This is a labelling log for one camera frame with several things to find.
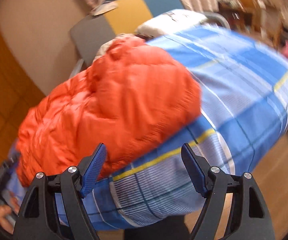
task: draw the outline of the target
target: blue gripper pad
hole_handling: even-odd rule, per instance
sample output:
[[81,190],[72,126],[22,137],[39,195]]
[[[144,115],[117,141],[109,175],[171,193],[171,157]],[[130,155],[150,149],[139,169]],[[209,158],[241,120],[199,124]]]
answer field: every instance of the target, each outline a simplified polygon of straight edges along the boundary
[[97,177],[99,176],[103,163],[105,161],[106,153],[106,147],[102,143],[97,146],[92,156],[87,157],[92,158],[92,160],[89,166],[86,168],[84,174],[81,174],[83,176],[82,188],[80,190],[82,198],[85,198],[87,194],[92,192]]
[[181,156],[196,192],[200,193],[203,198],[206,198],[208,190],[206,188],[205,174],[196,161],[196,157],[203,157],[196,156],[188,144],[182,146]]

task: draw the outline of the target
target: striped fabric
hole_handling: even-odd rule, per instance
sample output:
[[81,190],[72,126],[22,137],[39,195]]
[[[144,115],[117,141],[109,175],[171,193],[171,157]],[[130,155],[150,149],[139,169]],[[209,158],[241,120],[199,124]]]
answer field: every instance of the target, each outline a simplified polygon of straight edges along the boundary
[[[84,205],[96,230],[134,228],[202,207],[180,156],[188,142],[223,171],[252,171],[288,128],[288,60],[222,28],[198,26],[148,42],[200,83],[202,115],[168,141],[96,183]],[[8,188],[21,200],[13,174]],[[61,195],[57,208],[67,223]]]

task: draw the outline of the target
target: yellow stripe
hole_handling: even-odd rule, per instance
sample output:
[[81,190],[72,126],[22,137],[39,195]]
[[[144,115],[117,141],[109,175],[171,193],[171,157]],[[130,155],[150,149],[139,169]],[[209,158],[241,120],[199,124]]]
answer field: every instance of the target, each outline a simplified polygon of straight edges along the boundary
[[288,71],[282,76],[282,78],[275,84],[274,91],[278,90],[288,79]]
[[[204,141],[208,136],[210,136],[210,135],[213,134],[213,133],[215,133],[214,129],[212,129],[212,128],[211,128],[211,129],[208,129],[207,131],[205,131],[204,133],[202,133],[202,135],[199,136],[199,137],[196,139],[196,141],[197,141],[198,143],[201,143],[202,141]],[[191,141],[191,142],[189,143],[190,146],[193,146],[193,145],[195,145],[195,144],[196,144],[195,141]],[[155,165],[155,164],[157,164],[157,163],[159,163],[159,162],[161,162],[161,161],[163,161],[163,160],[165,160],[165,159],[167,159],[167,158],[169,158],[169,157],[171,157],[171,156],[174,156],[174,155],[176,155],[176,154],[179,154],[180,152],[181,152],[181,147],[179,147],[179,148],[177,148],[177,149],[175,149],[175,150],[172,150],[172,151],[170,151],[170,152],[164,153],[163,155],[157,157],[157,158],[154,159],[154,160],[151,160],[151,161],[149,161],[149,162],[147,162],[147,163],[144,163],[144,164],[142,164],[142,165],[140,165],[140,166],[138,166],[138,167],[136,167],[136,168],[134,168],[134,169],[131,169],[131,170],[129,170],[129,171],[126,171],[126,172],[123,172],[123,173],[121,173],[121,174],[119,174],[119,175],[114,176],[114,177],[113,177],[113,181],[117,181],[117,180],[123,179],[123,178],[125,178],[125,177],[128,177],[128,176],[130,176],[130,175],[133,175],[133,174],[135,174],[135,173],[137,173],[137,172],[143,171],[143,170],[147,169],[148,167],[151,167],[151,166],[153,166],[153,165]]]

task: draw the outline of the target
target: yellow headboard panel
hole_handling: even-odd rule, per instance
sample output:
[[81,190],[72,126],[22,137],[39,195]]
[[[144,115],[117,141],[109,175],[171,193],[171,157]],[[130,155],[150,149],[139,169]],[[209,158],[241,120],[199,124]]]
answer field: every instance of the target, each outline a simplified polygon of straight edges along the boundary
[[117,0],[118,8],[104,14],[115,34],[134,33],[136,28],[153,18],[144,0]]

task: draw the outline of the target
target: mattress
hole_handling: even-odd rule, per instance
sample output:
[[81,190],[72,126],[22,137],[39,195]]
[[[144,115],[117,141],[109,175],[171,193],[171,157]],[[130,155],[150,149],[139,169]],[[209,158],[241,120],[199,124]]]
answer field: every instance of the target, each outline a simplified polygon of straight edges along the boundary
[[[202,89],[202,115],[83,199],[96,230],[135,228],[203,206],[180,156],[188,142],[224,172],[252,172],[288,129],[288,60],[230,30],[197,26],[151,40],[182,63]],[[25,194],[15,173],[8,188]],[[67,224],[60,194],[62,223]]]

